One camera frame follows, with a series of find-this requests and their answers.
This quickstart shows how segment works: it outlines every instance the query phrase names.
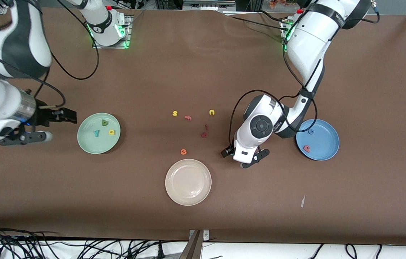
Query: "white plate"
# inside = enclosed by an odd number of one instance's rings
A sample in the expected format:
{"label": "white plate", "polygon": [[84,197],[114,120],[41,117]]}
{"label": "white plate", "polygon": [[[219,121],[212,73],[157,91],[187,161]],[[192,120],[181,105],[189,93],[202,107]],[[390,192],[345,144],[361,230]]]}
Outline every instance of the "white plate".
{"label": "white plate", "polygon": [[211,190],[211,175],[200,161],[183,159],[168,170],[166,192],[177,204],[192,206],[202,202]]}

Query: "metal leg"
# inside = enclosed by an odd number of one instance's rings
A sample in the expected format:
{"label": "metal leg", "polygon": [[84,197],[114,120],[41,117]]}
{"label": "metal leg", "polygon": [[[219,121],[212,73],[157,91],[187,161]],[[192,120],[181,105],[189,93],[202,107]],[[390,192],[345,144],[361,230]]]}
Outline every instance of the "metal leg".
{"label": "metal leg", "polygon": [[203,231],[194,231],[179,259],[200,259],[203,245]]}

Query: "brown table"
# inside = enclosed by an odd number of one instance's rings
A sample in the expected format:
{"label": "brown table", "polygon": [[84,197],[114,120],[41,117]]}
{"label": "brown table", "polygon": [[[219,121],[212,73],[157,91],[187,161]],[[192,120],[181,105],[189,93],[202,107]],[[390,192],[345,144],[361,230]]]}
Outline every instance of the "brown table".
{"label": "brown table", "polygon": [[[81,25],[62,8],[44,9],[44,22],[58,59],[87,75],[96,56]],[[216,12],[147,11],[130,49],[100,50],[89,80],[53,65],[48,82],[65,93],[79,123],[111,113],[121,138],[109,153],[91,155],[77,144],[78,125],[53,123],[50,143],[0,146],[0,226],[84,237],[186,239],[188,229],[206,228],[218,241],[406,243],[406,18],[341,31],[326,54],[316,101],[319,118],[340,137],[333,159],[309,160],[294,138],[272,136],[262,146],[270,156],[241,169],[220,155],[236,100],[256,88],[278,96],[299,90],[278,39],[274,28]],[[234,130],[254,96],[241,102]],[[60,102],[48,88],[39,98]],[[164,186],[183,158],[202,161],[213,180],[192,207],[175,204]]]}

